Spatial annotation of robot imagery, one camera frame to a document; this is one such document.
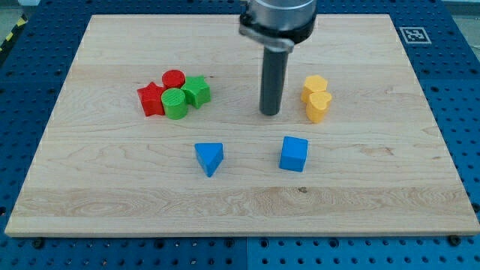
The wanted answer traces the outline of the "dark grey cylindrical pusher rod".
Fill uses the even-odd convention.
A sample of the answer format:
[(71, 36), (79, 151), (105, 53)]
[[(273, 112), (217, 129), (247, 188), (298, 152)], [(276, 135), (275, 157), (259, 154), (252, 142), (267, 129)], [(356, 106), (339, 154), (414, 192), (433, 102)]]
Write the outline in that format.
[(266, 116), (277, 115), (281, 108), (289, 53), (264, 48), (259, 110)]

